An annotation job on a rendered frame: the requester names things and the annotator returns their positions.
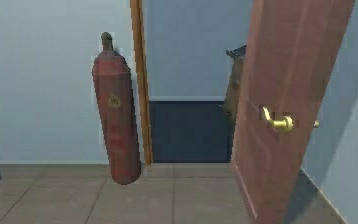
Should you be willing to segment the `red gas cylinder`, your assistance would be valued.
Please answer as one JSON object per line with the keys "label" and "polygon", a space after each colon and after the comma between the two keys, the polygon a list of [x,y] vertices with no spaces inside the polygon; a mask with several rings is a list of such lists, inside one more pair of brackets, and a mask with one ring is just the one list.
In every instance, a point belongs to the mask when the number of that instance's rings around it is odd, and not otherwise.
{"label": "red gas cylinder", "polygon": [[92,78],[113,181],[135,182],[141,175],[131,71],[115,50],[112,35],[101,34],[102,51],[94,59]]}

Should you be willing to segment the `reddish brown room door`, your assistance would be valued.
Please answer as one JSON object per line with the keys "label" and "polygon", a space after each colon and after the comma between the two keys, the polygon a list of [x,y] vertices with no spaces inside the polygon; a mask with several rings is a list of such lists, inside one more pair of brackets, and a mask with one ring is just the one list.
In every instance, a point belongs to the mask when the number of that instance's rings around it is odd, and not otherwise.
{"label": "reddish brown room door", "polygon": [[231,156],[250,224],[283,224],[355,1],[253,0]]}

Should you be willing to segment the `brown wooden door frame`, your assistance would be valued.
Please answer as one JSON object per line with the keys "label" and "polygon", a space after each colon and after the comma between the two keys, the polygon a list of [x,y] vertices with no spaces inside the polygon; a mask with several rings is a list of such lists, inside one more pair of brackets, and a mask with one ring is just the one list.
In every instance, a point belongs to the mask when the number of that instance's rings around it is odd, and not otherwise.
{"label": "brown wooden door frame", "polygon": [[144,162],[153,162],[142,0],[130,0]]}

